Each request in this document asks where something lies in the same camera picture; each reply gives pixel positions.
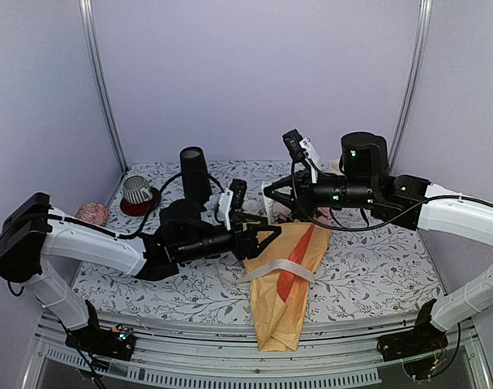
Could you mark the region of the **white printed ribbon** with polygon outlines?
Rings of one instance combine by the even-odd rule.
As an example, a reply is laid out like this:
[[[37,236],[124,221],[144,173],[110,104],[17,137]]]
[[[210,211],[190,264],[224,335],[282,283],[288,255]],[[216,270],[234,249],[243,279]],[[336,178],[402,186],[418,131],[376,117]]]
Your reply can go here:
[[[269,246],[268,250],[263,253],[265,261],[255,270],[247,273],[244,277],[233,280],[232,284],[246,284],[255,279],[269,275],[273,271],[286,271],[292,276],[297,276],[305,281],[314,281],[314,272],[308,270],[303,265],[289,259],[289,254],[283,254],[282,243],[289,235],[282,232]]]

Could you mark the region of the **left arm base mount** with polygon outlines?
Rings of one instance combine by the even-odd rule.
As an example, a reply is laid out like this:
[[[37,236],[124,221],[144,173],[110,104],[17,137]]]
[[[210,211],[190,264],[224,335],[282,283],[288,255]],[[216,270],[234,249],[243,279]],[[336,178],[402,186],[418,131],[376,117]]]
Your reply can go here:
[[[131,327],[119,323],[110,329],[100,327],[95,307],[88,300],[88,324],[79,330],[67,330],[65,345],[90,355],[130,361],[136,337]]]

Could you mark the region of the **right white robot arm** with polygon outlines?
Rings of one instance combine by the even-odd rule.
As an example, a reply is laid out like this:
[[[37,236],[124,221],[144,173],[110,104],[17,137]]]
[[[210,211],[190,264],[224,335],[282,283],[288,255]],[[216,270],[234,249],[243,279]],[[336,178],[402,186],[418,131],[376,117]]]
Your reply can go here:
[[[298,130],[282,136],[291,159],[289,176],[264,189],[264,195],[291,210],[300,220],[329,230],[342,231],[319,221],[321,208],[368,211],[379,222],[376,228],[395,225],[420,231],[428,237],[440,234],[443,249],[431,243],[429,251],[444,275],[456,256],[465,254],[467,278],[453,285],[450,294],[424,306],[417,327],[406,336],[412,353],[424,353],[459,322],[493,306],[493,203],[449,190],[425,178],[393,176],[384,137],[354,132],[341,138],[339,173],[320,167],[311,140]],[[441,263],[442,254],[448,265]]]

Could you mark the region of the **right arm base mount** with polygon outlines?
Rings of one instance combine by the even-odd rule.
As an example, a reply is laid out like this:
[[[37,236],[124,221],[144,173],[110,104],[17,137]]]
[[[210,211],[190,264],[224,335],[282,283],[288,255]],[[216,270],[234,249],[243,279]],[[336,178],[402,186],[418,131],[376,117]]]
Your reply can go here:
[[[412,329],[378,338],[376,349],[384,361],[413,357],[448,346],[445,331],[440,331],[431,323],[435,303],[436,300],[432,299],[422,306]]]

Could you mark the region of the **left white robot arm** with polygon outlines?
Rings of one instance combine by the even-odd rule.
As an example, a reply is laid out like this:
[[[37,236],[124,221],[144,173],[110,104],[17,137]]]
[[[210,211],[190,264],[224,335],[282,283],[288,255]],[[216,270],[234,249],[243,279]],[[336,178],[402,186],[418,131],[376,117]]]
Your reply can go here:
[[[226,204],[223,222],[202,220],[198,203],[179,199],[161,209],[152,234],[118,234],[67,215],[38,192],[6,218],[0,232],[0,276],[21,284],[44,308],[75,332],[91,352],[108,343],[96,312],[82,302],[67,282],[46,263],[48,256],[113,268],[124,276],[159,281],[178,274],[179,264],[232,253],[237,259],[258,257],[277,237],[279,226],[258,216],[245,216]]]

